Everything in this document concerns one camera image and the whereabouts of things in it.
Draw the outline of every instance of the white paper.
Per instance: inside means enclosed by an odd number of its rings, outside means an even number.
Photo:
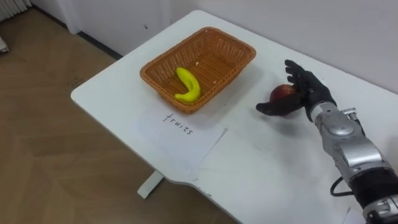
[[[348,209],[347,215],[343,221],[343,224],[364,224],[365,219],[356,210],[352,208]]]
[[[136,130],[191,172],[199,168],[225,128],[200,113],[181,114],[169,105],[157,103],[138,119]]]

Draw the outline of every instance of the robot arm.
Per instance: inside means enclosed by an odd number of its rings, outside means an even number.
[[[297,93],[256,109],[269,116],[287,114],[304,107],[315,123],[328,153],[342,178],[363,208],[368,224],[398,223],[398,177],[379,149],[370,141],[354,108],[340,111],[329,89],[312,72],[286,60],[287,79]]]

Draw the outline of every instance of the white wall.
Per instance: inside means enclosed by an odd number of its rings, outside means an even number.
[[[202,9],[398,93],[397,0],[32,1],[122,55]]]
[[[202,9],[398,93],[397,0],[169,1],[171,22]]]
[[[80,30],[121,55],[162,30],[160,0],[69,1],[74,6]]]
[[[36,6],[49,13],[51,16],[65,22],[58,0],[30,0]]]

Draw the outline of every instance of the basket rim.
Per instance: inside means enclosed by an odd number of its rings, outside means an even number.
[[[209,94],[211,94],[213,91],[217,90],[219,88],[220,85],[223,85],[223,83],[228,79],[226,78],[225,81],[223,82],[218,82],[217,84],[215,84],[210,90],[208,90],[204,95],[201,95],[201,97],[193,102],[193,103],[183,103],[181,101],[178,101],[174,98],[174,96],[167,92],[163,87],[161,87],[160,85],[158,85],[156,82],[152,81],[151,78],[149,78],[146,74],[146,71],[151,68],[151,66],[153,66],[155,63],[157,63],[158,61],[160,61],[161,59],[163,59],[164,57],[168,56],[168,54],[172,53],[176,48],[186,44],[188,41],[190,41],[191,39],[195,38],[196,35],[206,31],[206,30],[212,30],[215,32],[218,32],[238,43],[240,43],[241,45],[247,47],[249,49],[249,54],[246,56],[245,59],[243,59],[241,62],[239,62],[237,65],[235,65],[231,71],[226,74],[226,77],[230,77],[231,74],[234,72],[234,70],[236,68],[239,68],[241,66],[245,66],[247,65],[257,54],[256,50],[250,46],[249,44],[243,42],[242,40],[237,39],[236,37],[233,37],[232,35],[227,34],[226,32],[223,32],[222,30],[215,28],[215,27],[202,27],[201,29],[197,30],[196,32],[194,32],[193,34],[189,35],[187,38],[183,39],[181,42],[179,42],[178,44],[174,45],[173,47],[171,47],[170,49],[166,50],[164,53],[160,54],[159,56],[157,56],[156,58],[152,59],[151,61],[147,62],[140,70],[140,76],[141,78],[147,83],[149,84],[152,88],[155,89],[155,91],[157,92],[162,92],[163,94],[169,96],[171,99],[174,100],[174,102],[172,103],[174,106],[182,108],[182,107],[187,107],[187,106],[195,106],[197,104],[200,104],[203,100],[207,99],[207,96]]]

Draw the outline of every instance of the silver metal arm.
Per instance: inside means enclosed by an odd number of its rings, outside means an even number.
[[[392,171],[379,149],[365,136],[355,108],[340,111],[333,103],[323,102],[312,108],[310,116],[322,137],[323,149],[333,158],[344,181],[353,191],[358,189],[358,181],[361,184],[363,174],[372,170]],[[397,201],[397,195],[388,195],[366,203],[363,205],[364,218],[368,219],[374,215],[373,212],[379,217],[398,215]]]
[[[347,184],[364,170],[375,167],[391,169],[355,121],[355,109],[340,111],[333,103],[320,103],[312,109],[311,117],[321,134],[323,149],[335,160]]]

